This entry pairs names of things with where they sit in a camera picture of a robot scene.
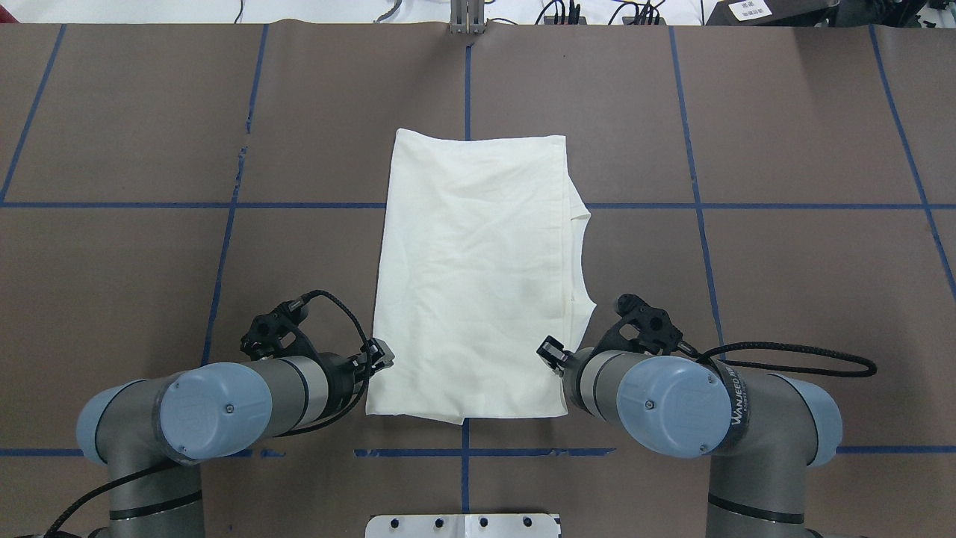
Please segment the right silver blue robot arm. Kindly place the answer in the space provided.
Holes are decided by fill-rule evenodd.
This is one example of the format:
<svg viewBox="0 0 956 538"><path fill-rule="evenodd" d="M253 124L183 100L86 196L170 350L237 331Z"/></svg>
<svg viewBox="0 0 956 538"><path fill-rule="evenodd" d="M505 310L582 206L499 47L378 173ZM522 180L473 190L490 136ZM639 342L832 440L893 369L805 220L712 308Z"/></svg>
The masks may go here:
<svg viewBox="0 0 956 538"><path fill-rule="evenodd" d="M820 537L805 521L810 468L837 452L843 422L825 389L721 361L627 350L537 350L565 395L660 455L710 459L707 537Z"/></svg>

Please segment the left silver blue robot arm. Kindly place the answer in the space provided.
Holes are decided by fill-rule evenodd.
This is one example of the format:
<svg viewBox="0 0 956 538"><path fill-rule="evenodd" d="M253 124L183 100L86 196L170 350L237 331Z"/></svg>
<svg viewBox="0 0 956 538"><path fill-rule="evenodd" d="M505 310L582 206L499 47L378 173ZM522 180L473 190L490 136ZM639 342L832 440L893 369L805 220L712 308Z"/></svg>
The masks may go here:
<svg viewBox="0 0 956 538"><path fill-rule="evenodd" d="M78 417L76 442L107 467L110 481L74 501L45 536L65 537L65 521L102 494L109 522L93 537L204 536L203 462L334 424L394 358L384 341L371 339L348 358L310 351L211 363L100 392Z"/></svg>

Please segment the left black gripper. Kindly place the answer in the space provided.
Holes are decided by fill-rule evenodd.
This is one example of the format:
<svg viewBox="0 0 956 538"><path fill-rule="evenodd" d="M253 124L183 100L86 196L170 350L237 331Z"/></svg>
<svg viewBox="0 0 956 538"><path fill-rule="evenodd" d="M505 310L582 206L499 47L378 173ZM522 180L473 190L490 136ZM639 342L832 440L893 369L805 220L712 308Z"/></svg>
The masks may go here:
<svg viewBox="0 0 956 538"><path fill-rule="evenodd" d="M321 368L326 375L328 398L324 412L340 412L358 394L366 372L379 372L392 368L395 354L378 338L368 339L361 348L362 354L341 356L322 354Z"/></svg>

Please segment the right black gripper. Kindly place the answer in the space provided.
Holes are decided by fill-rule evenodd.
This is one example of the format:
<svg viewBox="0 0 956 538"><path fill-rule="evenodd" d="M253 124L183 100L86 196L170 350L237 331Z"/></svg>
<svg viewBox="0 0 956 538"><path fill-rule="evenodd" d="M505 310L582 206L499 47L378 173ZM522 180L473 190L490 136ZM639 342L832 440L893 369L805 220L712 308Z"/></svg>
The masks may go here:
<svg viewBox="0 0 956 538"><path fill-rule="evenodd" d="M550 371L560 374L563 394L567 401L577 408L585 408L580 378L590 361L590 352L570 352L559 340L547 336L537 347L536 354Z"/></svg>

